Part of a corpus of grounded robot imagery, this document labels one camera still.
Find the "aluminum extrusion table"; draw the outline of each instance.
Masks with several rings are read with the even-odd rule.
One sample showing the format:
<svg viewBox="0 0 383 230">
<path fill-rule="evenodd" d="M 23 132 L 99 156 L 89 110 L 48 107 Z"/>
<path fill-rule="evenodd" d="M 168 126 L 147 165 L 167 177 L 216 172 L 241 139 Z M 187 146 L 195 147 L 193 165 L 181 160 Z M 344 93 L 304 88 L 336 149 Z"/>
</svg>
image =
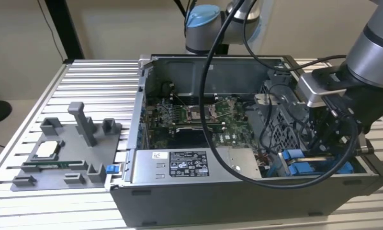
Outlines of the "aluminum extrusion table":
<svg viewBox="0 0 383 230">
<path fill-rule="evenodd" d="M 297 61 L 302 64 L 312 60 L 298 59 Z M 310 66 L 305 71 L 326 66 L 328 64 L 321 63 Z M 124 162 L 137 81 L 137 61 L 76 60 L 73 64 L 61 67 L 0 155 L 2 229 L 127 228 L 105 188 L 12 192 L 11 180 L 19 174 L 20 165 L 27 160 L 35 142 L 39 140 L 40 122 L 44 118 L 57 117 L 64 124 L 73 123 L 73 116 L 67 112 L 72 101 L 85 103 L 85 114 L 93 118 L 95 122 L 100 122 L 104 118 L 115 118 L 123 124 L 115 161 Z M 368 138 L 376 147 L 377 156 L 383 161 L 383 117 L 374 123 Z M 109 175 L 107 181 L 111 182 L 119 178 L 119 175 Z M 383 229 L 383 187 L 370 196 L 353 198 L 328 217 L 168 229 Z"/>
</svg>

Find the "cable connector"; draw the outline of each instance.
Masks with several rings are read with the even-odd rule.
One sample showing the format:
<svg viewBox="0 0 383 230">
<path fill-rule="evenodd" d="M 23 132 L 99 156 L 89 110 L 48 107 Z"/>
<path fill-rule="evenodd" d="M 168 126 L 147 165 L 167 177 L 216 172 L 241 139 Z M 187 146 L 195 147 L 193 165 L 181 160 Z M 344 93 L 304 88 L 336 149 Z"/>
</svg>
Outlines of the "cable connector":
<svg viewBox="0 0 383 230">
<path fill-rule="evenodd" d="M 353 116 L 353 110 L 344 103 L 344 99 L 340 94 L 325 95 L 322 96 L 322 100 L 336 118 L 344 120 L 346 117 Z"/>
</svg>

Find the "wall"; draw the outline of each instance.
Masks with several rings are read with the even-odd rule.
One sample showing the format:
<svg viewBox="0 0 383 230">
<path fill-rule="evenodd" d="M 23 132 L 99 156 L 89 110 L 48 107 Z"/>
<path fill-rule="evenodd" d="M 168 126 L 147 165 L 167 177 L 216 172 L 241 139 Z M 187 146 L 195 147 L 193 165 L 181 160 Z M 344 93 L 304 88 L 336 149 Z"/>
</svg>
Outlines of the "wall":
<svg viewBox="0 0 383 230">
<path fill-rule="evenodd" d="M 348 54 L 377 5 L 369 0 L 277 0 L 262 54 Z"/>
<path fill-rule="evenodd" d="M 224 9 L 229 1 L 199 2 Z M 184 52 L 184 21 L 173 0 L 68 0 L 68 6 L 88 58 Z M 261 53 L 346 54 L 374 8 L 369 0 L 276 0 Z M 246 54 L 242 46 L 230 51 Z M 37 98 L 60 62 L 36 0 L 0 0 L 0 98 Z"/>
<path fill-rule="evenodd" d="M 222 9 L 228 3 L 199 1 Z M 173 0 L 69 0 L 68 6 L 87 57 L 137 59 L 140 54 L 184 53 L 184 18 Z"/>
<path fill-rule="evenodd" d="M 0 99 L 39 98 L 60 65 L 37 2 L 0 0 Z"/>
</svg>

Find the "blue latch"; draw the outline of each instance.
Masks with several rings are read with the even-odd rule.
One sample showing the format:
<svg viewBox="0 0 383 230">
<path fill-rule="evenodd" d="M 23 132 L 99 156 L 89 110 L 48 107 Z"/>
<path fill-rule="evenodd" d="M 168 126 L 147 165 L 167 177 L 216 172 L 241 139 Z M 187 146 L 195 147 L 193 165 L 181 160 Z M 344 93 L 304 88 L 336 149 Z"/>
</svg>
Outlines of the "blue latch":
<svg viewBox="0 0 383 230">
<path fill-rule="evenodd" d="M 353 166 L 352 163 L 348 161 L 342 168 L 338 170 L 338 174 L 352 174 L 353 173 Z"/>
<path fill-rule="evenodd" d="M 301 149 L 286 149 L 284 150 L 282 152 L 282 156 L 284 156 L 284 159 L 288 161 L 288 160 L 292 160 L 292 159 L 296 159 L 296 158 L 304 158 L 305 155 L 304 155 L 304 152 Z"/>
<path fill-rule="evenodd" d="M 293 176 L 314 173 L 314 169 L 308 162 L 296 162 L 288 168 Z"/>
<path fill-rule="evenodd" d="M 119 174 L 120 173 L 120 165 L 108 165 L 107 166 L 107 174 Z"/>
</svg>

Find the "circuit board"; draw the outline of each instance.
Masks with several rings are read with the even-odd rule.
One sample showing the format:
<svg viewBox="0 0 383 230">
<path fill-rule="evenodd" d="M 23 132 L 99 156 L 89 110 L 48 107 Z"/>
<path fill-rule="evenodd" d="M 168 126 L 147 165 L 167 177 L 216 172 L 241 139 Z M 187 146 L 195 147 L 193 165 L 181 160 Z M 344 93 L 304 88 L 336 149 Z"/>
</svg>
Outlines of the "circuit board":
<svg viewBox="0 0 383 230">
<path fill-rule="evenodd" d="M 216 146 L 257 149 L 254 133 L 237 97 L 218 97 L 205 105 L 205 117 Z M 173 104 L 163 99 L 148 106 L 151 148 L 208 147 L 199 105 Z"/>
</svg>

